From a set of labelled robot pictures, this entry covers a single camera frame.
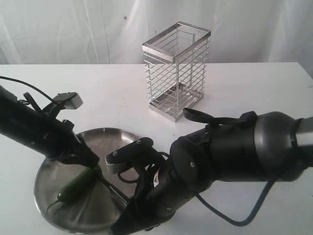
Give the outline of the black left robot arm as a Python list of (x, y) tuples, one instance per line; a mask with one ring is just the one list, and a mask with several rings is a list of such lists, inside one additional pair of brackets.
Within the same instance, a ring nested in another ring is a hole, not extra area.
[(99, 157), (86, 145), (83, 138), (74, 133), (69, 120), (59, 121), (61, 110), (78, 109), (83, 101), (78, 93), (68, 92), (55, 96), (41, 109), (29, 93), (25, 93), (24, 105), (17, 97), (0, 89), (0, 133), (28, 148), (39, 152), (50, 161), (94, 167)]

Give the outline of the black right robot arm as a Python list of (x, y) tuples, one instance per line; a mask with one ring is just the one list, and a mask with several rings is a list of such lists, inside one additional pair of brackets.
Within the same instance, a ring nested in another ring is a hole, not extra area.
[(239, 118), (213, 117), (185, 108), (186, 119), (205, 127), (179, 137), (168, 153), (156, 151), (153, 140), (140, 138), (107, 156), (118, 166), (114, 174), (135, 169), (135, 192), (112, 235), (149, 231), (167, 222), (192, 198), (214, 181), (265, 182), (258, 200), (245, 220), (236, 221), (206, 207), (228, 223), (243, 227), (256, 216), (276, 182), (292, 182), (313, 165), (313, 119), (294, 119), (281, 112), (262, 115), (254, 111)]

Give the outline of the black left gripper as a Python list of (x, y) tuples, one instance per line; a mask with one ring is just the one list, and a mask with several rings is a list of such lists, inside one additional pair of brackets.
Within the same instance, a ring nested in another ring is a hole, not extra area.
[(35, 125), (26, 146), (45, 155), (51, 161), (68, 165), (95, 167), (99, 157), (87, 146), (82, 136), (73, 131), (69, 120), (43, 120)]

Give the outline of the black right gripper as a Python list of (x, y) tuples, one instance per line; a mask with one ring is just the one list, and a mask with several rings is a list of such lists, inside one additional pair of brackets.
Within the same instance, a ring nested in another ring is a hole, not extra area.
[(212, 183), (207, 160), (172, 158), (150, 175), (111, 227), (112, 235), (130, 235), (167, 222)]

